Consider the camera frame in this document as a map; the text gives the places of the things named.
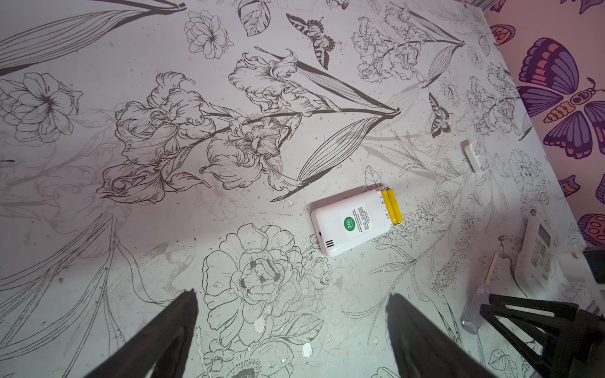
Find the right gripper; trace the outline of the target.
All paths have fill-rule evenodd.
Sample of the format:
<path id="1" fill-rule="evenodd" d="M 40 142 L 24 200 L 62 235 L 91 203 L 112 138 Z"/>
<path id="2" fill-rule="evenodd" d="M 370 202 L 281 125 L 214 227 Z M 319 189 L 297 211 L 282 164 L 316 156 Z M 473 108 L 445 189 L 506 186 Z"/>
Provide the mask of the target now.
<path id="1" fill-rule="evenodd" d="M 480 315 L 543 377 L 604 376 L 604 248 L 567 247 L 554 252 L 562 275 L 583 283 L 593 304 L 521 299 L 490 294 Z M 540 344 L 537 353 L 503 321 Z"/>

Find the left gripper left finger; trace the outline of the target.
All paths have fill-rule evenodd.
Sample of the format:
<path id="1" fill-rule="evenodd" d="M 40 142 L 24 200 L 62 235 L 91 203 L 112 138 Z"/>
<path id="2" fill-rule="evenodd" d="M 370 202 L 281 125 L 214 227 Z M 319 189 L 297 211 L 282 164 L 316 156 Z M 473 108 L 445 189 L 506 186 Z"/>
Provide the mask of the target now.
<path id="1" fill-rule="evenodd" d="M 182 377 L 199 305 L 193 290 L 181 293 L 89 377 Z"/>

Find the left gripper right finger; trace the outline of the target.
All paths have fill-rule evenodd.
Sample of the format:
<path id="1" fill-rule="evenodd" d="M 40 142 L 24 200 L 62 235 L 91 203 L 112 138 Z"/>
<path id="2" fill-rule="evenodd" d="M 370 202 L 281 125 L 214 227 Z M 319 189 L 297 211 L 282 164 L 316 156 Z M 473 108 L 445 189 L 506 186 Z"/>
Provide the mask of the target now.
<path id="1" fill-rule="evenodd" d="M 400 294 L 386 306 L 387 328 L 401 377 L 492 377 Z"/>

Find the clear handled screwdriver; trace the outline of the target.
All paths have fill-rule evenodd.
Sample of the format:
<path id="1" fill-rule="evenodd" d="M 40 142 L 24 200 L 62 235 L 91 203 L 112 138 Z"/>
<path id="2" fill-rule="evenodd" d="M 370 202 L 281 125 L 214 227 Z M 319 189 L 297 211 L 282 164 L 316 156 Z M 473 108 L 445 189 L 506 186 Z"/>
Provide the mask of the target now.
<path id="1" fill-rule="evenodd" d="M 488 303 L 489 284 L 493 276 L 499 255 L 494 253 L 485 279 L 478 285 L 477 290 L 467 301 L 460 318 L 463 329 L 472 335 L 477 335 L 483 323 L 483 317 L 480 314 L 481 306 Z"/>

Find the white remote with display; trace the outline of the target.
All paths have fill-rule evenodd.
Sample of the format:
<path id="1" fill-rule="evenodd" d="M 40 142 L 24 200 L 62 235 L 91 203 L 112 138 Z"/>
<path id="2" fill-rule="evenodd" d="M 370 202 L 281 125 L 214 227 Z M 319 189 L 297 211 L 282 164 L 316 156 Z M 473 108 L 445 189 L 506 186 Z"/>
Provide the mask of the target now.
<path id="1" fill-rule="evenodd" d="M 514 279 L 529 298 L 542 298 L 555 276 L 556 262 L 552 250 L 557 239 L 537 215 L 530 215 L 521 250 L 515 263 Z"/>

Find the white remote with green sticker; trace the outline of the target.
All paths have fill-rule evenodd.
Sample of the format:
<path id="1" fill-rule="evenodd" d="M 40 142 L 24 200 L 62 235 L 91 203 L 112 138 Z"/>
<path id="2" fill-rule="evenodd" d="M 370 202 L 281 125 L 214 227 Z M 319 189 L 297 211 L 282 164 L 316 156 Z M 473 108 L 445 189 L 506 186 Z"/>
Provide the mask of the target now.
<path id="1" fill-rule="evenodd" d="M 341 255 L 399 225 L 390 221 L 381 195 L 389 189 L 378 187 L 312 210 L 310 219 L 321 252 Z"/>

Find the white battery cover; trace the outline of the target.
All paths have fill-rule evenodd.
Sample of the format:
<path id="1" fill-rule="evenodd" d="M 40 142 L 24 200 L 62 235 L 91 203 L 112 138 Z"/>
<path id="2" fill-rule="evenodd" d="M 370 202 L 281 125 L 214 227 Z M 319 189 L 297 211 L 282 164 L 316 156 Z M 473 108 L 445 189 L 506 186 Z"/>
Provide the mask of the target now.
<path id="1" fill-rule="evenodd" d="M 470 140 L 465 140 L 462 143 L 463 152 L 466 155 L 467 160 L 475 173 L 484 173 L 485 170 L 480 163 L 478 155 L 474 152 L 473 143 Z"/>

